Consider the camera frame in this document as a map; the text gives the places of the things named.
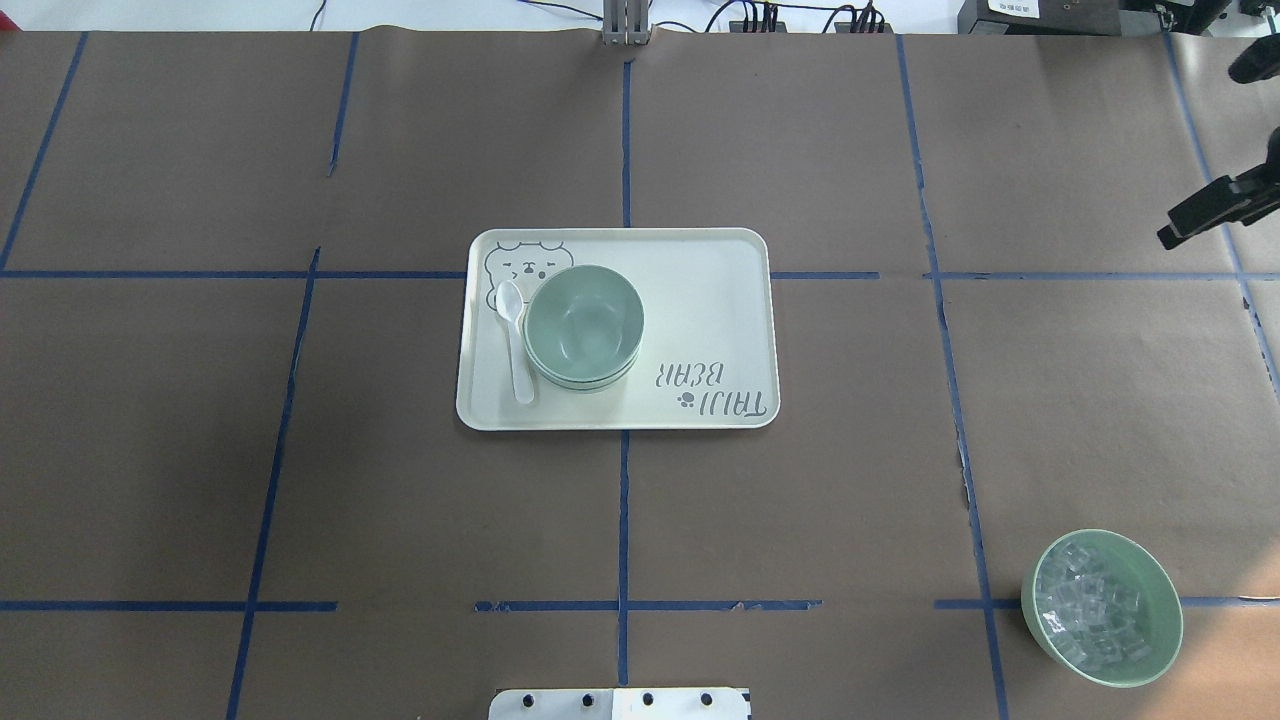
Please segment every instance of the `white tray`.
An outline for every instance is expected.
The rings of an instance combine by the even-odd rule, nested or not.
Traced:
[[[515,274],[527,301],[572,265],[631,281],[645,309],[640,354],[591,393],[534,372],[536,397],[520,405],[494,287]],[[769,258],[749,229],[488,231],[471,243],[466,292],[457,411],[477,430],[759,428],[778,414]]]

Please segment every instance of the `black box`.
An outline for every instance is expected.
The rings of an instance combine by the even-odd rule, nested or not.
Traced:
[[[1028,0],[995,0],[1033,5]],[[992,10],[988,0],[964,0],[956,15],[960,35],[1120,35],[1119,0],[1039,0],[1039,18]]]

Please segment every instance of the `gray metal bracket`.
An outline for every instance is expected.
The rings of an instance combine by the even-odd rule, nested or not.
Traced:
[[[649,0],[604,0],[604,44],[646,45]]]

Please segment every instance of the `spoon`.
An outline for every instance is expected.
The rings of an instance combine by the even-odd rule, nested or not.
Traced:
[[[534,401],[534,378],[525,361],[525,343],[520,337],[520,314],[525,311],[525,299],[511,281],[498,283],[498,315],[507,320],[507,347],[511,350],[511,384],[516,388],[516,402]]]

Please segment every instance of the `robotic arm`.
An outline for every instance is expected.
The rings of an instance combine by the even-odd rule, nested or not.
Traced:
[[[1239,83],[1268,79],[1280,73],[1280,35],[1253,42],[1231,63],[1228,74]],[[1235,178],[1222,176],[1179,202],[1169,211],[1169,224],[1156,236],[1165,250],[1172,250],[1222,223],[1245,225],[1267,217],[1280,206],[1280,128],[1267,141],[1267,159]]]

